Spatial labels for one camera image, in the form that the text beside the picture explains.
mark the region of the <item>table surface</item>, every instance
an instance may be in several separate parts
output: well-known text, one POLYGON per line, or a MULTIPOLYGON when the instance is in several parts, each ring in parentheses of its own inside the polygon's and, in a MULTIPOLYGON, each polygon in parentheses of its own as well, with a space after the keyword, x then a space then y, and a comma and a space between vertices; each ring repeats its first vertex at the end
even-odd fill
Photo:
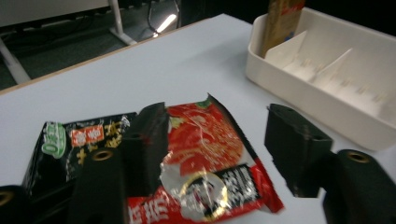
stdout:
MULTIPOLYGON (((294 198, 263 145, 267 106, 290 105, 246 78, 251 28, 244 21, 220 15, 0 91, 0 186, 21 183, 45 121, 69 122, 138 112, 159 102, 198 102, 210 93, 238 122, 285 204, 277 215, 255 211, 224 223, 326 223, 321 204, 325 192, 322 190, 318 199, 294 198)), ((396 180, 396 146, 368 151, 311 121, 334 140, 333 152, 351 148, 368 153, 396 180)))

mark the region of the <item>snack bag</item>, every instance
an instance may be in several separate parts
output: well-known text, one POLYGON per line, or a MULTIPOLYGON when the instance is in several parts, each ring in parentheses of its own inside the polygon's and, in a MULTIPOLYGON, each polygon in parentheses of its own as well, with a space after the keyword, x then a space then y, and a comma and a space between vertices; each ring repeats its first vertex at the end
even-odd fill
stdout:
POLYGON ((46 122, 22 183, 28 196, 47 193, 74 180, 90 152, 119 145, 135 116, 134 112, 66 124, 46 122))
POLYGON ((167 112, 162 184, 149 197, 128 199, 131 223, 207 223, 283 208, 262 162, 215 98, 167 112))

